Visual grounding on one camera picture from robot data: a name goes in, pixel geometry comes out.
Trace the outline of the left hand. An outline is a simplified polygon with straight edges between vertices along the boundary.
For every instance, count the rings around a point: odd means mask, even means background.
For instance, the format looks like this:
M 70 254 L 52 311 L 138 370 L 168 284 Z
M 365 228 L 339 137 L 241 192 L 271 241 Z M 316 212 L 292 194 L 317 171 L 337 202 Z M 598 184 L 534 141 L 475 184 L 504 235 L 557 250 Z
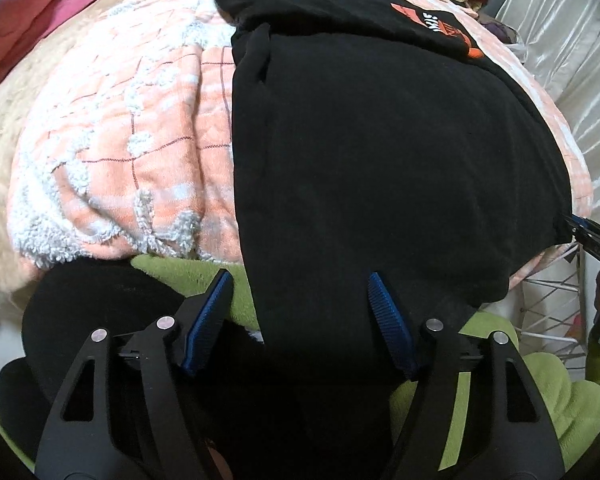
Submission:
M 208 447 L 208 450 L 216 469 L 219 471 L 221 478 L 223 480 L 233 480 L 233 474 L 230 471 L 230 466 L 228 466 L 228 463 L 226 462 L 225 458 L 215 448 L 212 448 L 211 446 Z

